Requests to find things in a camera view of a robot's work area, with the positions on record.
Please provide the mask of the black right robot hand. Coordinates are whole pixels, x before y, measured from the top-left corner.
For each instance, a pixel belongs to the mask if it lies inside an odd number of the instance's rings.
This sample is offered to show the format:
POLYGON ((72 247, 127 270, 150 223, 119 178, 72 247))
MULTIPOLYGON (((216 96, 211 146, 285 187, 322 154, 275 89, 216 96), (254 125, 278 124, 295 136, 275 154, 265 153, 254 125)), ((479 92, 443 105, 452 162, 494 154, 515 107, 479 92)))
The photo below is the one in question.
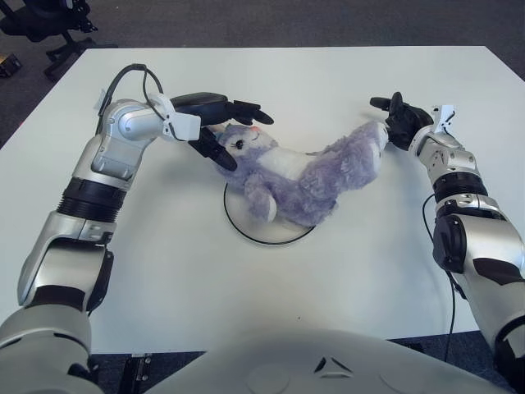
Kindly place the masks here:
POLYGON ((403 151, 409 150, 414 136, 423 127, 433 124, 433 119, 426 111, 406 103, 400 92, 395 92, 391 98, 372 97, 369 103, 388 112, 386 129, 389 141, 403 151))

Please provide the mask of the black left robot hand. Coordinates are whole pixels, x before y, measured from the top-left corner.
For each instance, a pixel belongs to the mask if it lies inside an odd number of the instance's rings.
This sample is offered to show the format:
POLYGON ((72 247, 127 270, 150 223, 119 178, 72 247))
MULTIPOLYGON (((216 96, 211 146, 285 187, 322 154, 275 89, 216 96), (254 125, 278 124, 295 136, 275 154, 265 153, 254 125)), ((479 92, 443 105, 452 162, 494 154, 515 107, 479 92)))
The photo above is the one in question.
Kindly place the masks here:
POLYGON ((201 120, 199 138, 191 140, 189 145, 203 157, 210 158, 215 164, 233 172, 237 168, 235 159, 218 143, 210 126, 222 124, 234 119, 243 125, 251 126, 253 121, 271 125, 274 121, 261 110, 261 106, 239 100, 231 102, 225 95, 200 92, 171 99, 177 112, 195 115, 201 120))

